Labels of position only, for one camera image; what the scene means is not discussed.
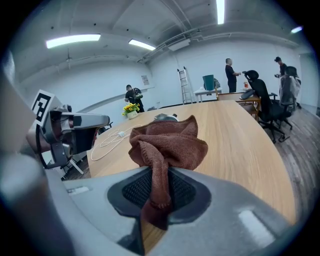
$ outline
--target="ladder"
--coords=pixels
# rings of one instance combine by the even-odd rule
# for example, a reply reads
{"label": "ladder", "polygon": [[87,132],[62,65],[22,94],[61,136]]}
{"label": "ladder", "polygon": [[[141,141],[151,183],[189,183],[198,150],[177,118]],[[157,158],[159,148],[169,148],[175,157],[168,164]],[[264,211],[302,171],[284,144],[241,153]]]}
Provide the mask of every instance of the ladder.
{"label": "ladder", "polygon": [[188,101],[191,102],[191,104],[193,103],[192,100],[192,95],[191,95],[191,87],[190,84],[188,82],[188,76],[187,76],[187,70],[186,67],[183,67],[183,70],[179,70],[178,71],[178,76],[179,76],[179,81],[180,81],[180,86],[181,86],[181,93],[182,93],[182,104],[184,105],[185,103],[188,103]]}

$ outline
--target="robotic arm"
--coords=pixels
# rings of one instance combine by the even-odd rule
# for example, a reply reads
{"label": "robotic arm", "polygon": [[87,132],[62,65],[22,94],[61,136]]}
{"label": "robotic arm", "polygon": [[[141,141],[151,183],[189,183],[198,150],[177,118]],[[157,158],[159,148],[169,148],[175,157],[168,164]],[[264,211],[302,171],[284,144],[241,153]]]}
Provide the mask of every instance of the robotic arm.
{"label": "robotic arm", "polygon": [[50,145],[53,163],[46,169],[65,166],[75,154],[90,150],[94,144],[98,129],[107,126],[110,118],[102,114],[72,112],[70,105],[62,105],[51,93],[40,90],[32,105],[37,115],[35,141],[37,152],[42,152],[40,137]]}

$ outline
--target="black office chair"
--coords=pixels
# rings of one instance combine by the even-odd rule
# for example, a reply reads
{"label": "black office chair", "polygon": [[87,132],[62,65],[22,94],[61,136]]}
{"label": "black office chair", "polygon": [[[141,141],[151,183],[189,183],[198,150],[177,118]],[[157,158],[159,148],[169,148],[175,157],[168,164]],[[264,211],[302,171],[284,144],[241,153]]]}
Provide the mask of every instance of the black office chair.
{"label": "black office chair", "polygon": [[291,116],[291,113],[287,111],[287,108],[291,103],[284,104],[281,107],[278,103],[272,102],[270,95],[267,91],[266,84],[263,80],[259,79],[259,74],[255,70],[250,70],[244,72],[245,78],[247,78],[251,88],[255,91],[255,94],[261,98],[261,110],[258,113],[259,118],[262,121],[258,121],[259,124],[262,124],[263,129],[270,129],[273,136],[273,143],[276,143],[275,131],[282,134],[279,138],[279,142],[284,142],[289,137],[286,137],[286,134],[274,125],[274,122],[277,120],[285,121],[286,118]]}

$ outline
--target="ceiling light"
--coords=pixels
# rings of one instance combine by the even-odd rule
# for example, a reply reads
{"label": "ceiling light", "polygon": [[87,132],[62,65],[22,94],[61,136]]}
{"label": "ceiling light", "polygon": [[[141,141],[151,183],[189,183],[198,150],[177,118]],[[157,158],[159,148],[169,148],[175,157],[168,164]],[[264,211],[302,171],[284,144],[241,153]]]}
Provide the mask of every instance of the ceiling light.
{"label": "ceiling light", "polygon": [[302,28],[303,28],[302,26],[297,26],[296,28],[294,28],[294,29],[291,30],[291,33],[297,33],[297,32],[299,32],[299,31],[301,31]]}
{"label": "ceiling light", "polygon": [[100,34],[77,34],[77,35],[70,35],[70,36],[48,40],[45,43],[46,43],[46,47],[50,49],[52,47],[75,43],[75,42],[98,41],[99,38],[100,38]]}
{"label": "ceiling light", "polygon": [[153,46],[151,46],[149,44],[146,44],[146,43],[143,43],[143,42],[139,42],[139,41],[136,41],[136,40],[133,40],[133,39],[131,39],[129,41],[129,44],[130,45],[134,45],[134,46],[140,46],[140,47],[146,48],[146,49],[151,50],[151,51],[156,49],[156,47],[153,47]]}
{"label": "ceiling light", "polygon": [[225,0],[216,0],[216,10],[218,15],[218,25],[225,22]]}

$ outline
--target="wooden table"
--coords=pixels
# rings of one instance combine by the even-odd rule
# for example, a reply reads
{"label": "wooden table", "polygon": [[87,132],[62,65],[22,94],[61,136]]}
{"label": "wooden table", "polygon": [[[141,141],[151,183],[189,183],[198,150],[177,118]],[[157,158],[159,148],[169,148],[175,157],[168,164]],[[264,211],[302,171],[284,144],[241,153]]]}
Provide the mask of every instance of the wooden table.
{"label": "wooden table", "polygon": [[258,121],[259,109],[261,104],[261,99],[257,95],[253,95],[247,99],[240,99],[240,96],[244,92],[231,92],[231,93],[222,93],[217,95],[219,101],[235,101],[238,102],[250,115],[255,115],[255,119]]}
{"label": "wooden table", "polygon": [[[234,100],[188,104],[140,113],[138,117],[112,127],[95,141],[100,144],[116,129],[125,131],[134,125],[145,125],[160,113],[177,114],[179,120],[194,115],[198,123],[198,138],[208,144],[208,153],[194,171],[238,183],[280,212],[291,224],[296,221],[293,189],[285,165],[274,144],[260,125]],[[97,158],[110,148],[97,147]],[[101,177],[137,168],[128,151],[126,138],[107,156],[91,161],[92,177]],[[148,252],[164,232],[143,223],[142,236]]]}

